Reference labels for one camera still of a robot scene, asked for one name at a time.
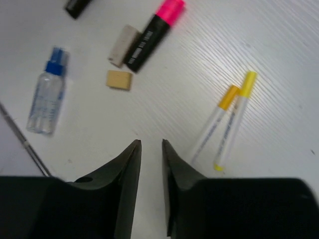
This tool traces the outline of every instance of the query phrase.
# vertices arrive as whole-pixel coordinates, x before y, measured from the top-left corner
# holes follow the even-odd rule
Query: yellow pen cap
[[[247,98],[250,97],[250,94],[253,90],[256,78],[257,78],[256,72],[249,71],[247,73],[246,79],[245,79],[245,81],[241,87],[240,93],[239,93],[240,96],[247,97]]]
[[[236,95],[238,95],[240,92],[240,89],[237,86],[230,86],[227,93],[224,95],[224,97],[219,102],[218,107],[222,108],[223,110],[228,110],[229,106],[233,102]]]

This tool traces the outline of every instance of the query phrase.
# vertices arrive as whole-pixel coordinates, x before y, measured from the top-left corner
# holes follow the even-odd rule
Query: white pen
[[[229,106],[231,105],[234,98],[236,97],[236,95],[238,95],[239,92],[239,88],[234,85],[232,85],[228,89],[222,100],[219,102],[218,106],[214,109],[213,113],[208,118],[208,121],[205,124],[203,130],[200,132],[197,140],[187,151],[184,157],[184,160],[186,162],[189,162],[190,164],[194,163],[196,158],[199,156],[199,153],[203,150],[205,144],[214,133],[218,124],[222,120]]]
[[[254,87],[256,77],[256,72],[248,72],[246,79],[242,85],[235,108],[230,116],[223,140],[219,146],[218,153],[214,160],[214,169],[217,171],[224,170],[225,161],[227,160],[229,153],[233,147],[234,140],[238,132],[241,120],[243,118],[246,106],[248,104],[250,94]]]

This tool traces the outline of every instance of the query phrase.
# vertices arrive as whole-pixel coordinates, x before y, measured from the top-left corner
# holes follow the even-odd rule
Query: wooden block
[[[123,71],[108,71],[106,85],[108,87],[129,91],[131,89],[132,74]]]

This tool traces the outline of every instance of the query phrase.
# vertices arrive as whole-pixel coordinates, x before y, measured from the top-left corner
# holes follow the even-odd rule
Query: blue spray nozzle
[[[65,70],[64,61],[65,51],[63,48],[54,47],[50,60],[47,62],[45,71],[53,75],[62,76]]]

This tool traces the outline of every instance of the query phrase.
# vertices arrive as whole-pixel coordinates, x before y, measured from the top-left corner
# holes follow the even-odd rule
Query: tabletop
[[[297,177],[318,195],[317,0],[188,0],[134,74],[130,92],[105,86],[107,71],[117,69],[108,54],[124,25],[142,30],[160,0],[92,0],[77,20],[65,3],[0,0],[0,102],[52,175],[65,181],[142,141],[133,239],[166,236],[162,139],[182,155],[225,90],[241,85],[248,70],[259,76],[224,173],[213,170],[212,160],[228,117],[194,168],[208,177]],[[70,61],[56,131],[45,137],[25,126],[54,45]]]

